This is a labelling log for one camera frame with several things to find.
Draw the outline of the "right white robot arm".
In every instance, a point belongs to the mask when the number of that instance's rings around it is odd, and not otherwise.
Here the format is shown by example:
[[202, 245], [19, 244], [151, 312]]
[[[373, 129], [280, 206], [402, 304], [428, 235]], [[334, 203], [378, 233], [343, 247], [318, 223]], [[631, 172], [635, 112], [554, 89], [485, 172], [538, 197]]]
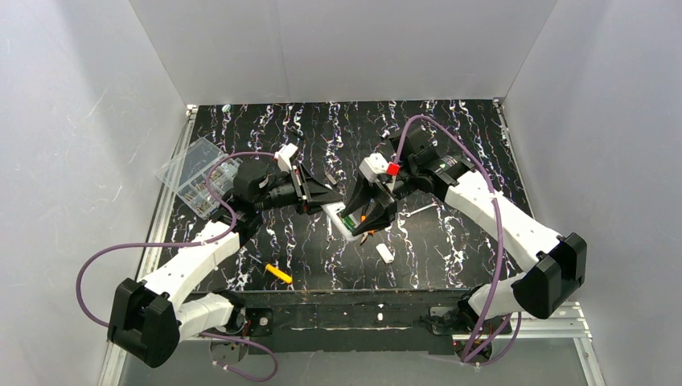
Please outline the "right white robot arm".
[[445, 154], [423, 129], [405, 136], [389, 136], [399, 163], [374, 153], [359, 165], [355, 186], [341, 220], [369, 206], [363, 220], [353, 226], [353, 236], [387, 228], [396, 218], [397, 204], [415, 191], [430, 193], [473, 220], [497, 240], [521, 272], [473, 288], [458, 303], [458, 318], [475, 322], [479, 317], [504, 316], [525, 311], [546, 319], [582, 286], [587, 245], [577, 233], [562, 236], [534, 220], [499, 192], [491, 193], [483, 174], [465, 159]]

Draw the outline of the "white remote control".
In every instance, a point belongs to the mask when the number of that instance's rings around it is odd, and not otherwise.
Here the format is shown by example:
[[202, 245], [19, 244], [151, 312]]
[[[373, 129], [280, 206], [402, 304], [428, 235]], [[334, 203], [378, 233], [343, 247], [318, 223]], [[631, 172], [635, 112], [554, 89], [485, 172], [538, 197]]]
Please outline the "white remote control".
[[[344, 240], [349, 241], [349, 242], [360, 240], [362, 237], [361, 235], [354, 236], [353, 232], [355, 230], [350, 231], [349, 229], [347, 229], [344, 226], [344, 224], [341, 220], [341, 218], [343, 216], [340, 215], [344, 209], [345, 209], [345, 205], [343, 202], [332, 203], [332, 204], [328, 204], [328, 205], [323, 206], [323, 211], [327, 215], [327, 218], [329, 219], [331, 224], [340, 232], [340, 234], [344, 238]], [[355, 218], [355, 220], [357, 222], [357, 227], [358, 227], [360, 224], [360, 221], [358, 219], [356, 219], [356, 217], [354, 215], [352, 215], [352, 216]]]

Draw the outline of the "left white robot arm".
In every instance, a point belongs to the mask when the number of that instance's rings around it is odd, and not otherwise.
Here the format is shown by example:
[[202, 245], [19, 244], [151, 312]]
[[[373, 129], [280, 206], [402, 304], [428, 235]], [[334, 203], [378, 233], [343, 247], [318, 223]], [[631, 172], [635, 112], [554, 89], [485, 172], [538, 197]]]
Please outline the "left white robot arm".
[[183, 340], [218, 326], [235, 326], [244, 308], [237, 295], [214, 291], [189, 302], [193, 289], [257, 234], [263, 211], [294, 207], [299, 214], [331, 214], [341, 194], [294, 164], [269, 171], [258, 160], [230, 162], [218, 185], [229, 209], [215, 210], [199, 245], [179, 248], [152, 273], [116, 288], [107, 339], [151, 368], [165, 363]]

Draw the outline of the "small green capped battery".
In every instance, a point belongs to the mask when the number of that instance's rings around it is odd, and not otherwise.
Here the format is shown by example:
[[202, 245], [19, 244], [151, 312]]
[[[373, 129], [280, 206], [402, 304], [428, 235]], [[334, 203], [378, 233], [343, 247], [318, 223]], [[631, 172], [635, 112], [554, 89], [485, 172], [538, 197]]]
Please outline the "small green capped battery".
[[352, 215], [344, 216], [341, 218], [344, 226], [350, 231], [354, 231], [357, 227], [357, 222]]

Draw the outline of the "white battery cover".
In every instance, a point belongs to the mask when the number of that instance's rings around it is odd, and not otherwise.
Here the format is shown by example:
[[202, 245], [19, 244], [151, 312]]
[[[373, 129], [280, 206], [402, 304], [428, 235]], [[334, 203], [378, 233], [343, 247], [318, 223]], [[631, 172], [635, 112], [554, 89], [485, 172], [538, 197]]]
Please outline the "white battery cover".
[[394, 262], [394, 254], [386, 244], [378, 244], [376, 246], [376, 251], [379, 253], [381, 260], [385, 264], [389, 265]]

